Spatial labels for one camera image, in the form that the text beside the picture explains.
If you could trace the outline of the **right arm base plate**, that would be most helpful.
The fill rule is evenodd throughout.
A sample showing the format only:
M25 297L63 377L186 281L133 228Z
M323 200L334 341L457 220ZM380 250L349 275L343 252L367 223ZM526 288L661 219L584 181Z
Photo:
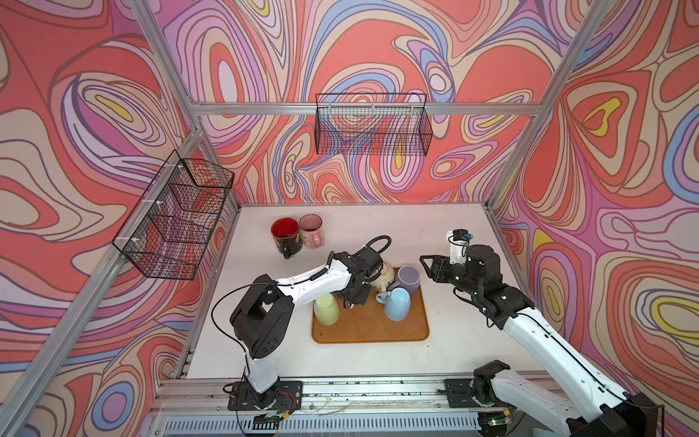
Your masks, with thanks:
M481 409L507 409L516 410L516 407L508 402L503 402L494 397L492 393L483 394L478 391L478 383L473 379L446 379L443 387L436 393L447 398L450 408L481 408Z

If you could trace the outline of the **black red mug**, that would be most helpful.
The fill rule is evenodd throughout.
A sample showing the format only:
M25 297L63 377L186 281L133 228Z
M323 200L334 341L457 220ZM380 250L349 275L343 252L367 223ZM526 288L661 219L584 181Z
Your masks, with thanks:
M300 224L294 218L279 218L271 225L270 233L285 260L299 253L304 246Z

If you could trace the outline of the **pink floral mug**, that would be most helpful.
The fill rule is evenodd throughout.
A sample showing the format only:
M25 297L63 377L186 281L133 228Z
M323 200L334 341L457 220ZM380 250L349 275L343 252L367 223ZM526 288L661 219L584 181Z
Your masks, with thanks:
M304 245L309 249L319 249L324 244L322 218L317 214L306 214L299 224Z

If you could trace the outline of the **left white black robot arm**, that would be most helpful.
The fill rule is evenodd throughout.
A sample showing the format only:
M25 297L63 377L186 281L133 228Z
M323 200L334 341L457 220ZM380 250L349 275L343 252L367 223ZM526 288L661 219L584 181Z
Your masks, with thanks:
M228 318L232 333L218 324L218 304L213 306L210 318L214 327L244 351L243 382L250 393L262 397L279 391L280 375L273 353L286 336L293 312L326 295L351 305L365 304L371 282L382 273L382 253L391 242L390 236L380 235L355 253L331 251L325 264L297 276L274 280L264 274L228 292L228 296L244 292Z

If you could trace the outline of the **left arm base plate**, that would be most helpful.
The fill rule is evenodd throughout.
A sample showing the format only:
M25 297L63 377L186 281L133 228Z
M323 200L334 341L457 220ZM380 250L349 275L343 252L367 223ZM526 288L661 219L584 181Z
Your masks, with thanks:
M257 393L243 380L226 384L222 391L229 397L228 409L233 412L294 413L302 406L303 382L278 381L264 393Z

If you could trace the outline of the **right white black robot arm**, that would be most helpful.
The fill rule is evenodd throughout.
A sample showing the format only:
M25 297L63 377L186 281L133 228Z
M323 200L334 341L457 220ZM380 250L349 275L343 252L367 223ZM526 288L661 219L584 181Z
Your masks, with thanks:
M420 264L436 283L528 351L564 392L529 382L510 365L493 360L470 380L447 380L450 401L491 407L510 404L554 436L655 436L666 429L664 406L631 394L599 371L549 324L533 301L502 279L499 255L486 245L459 245L456 256L422 255Z

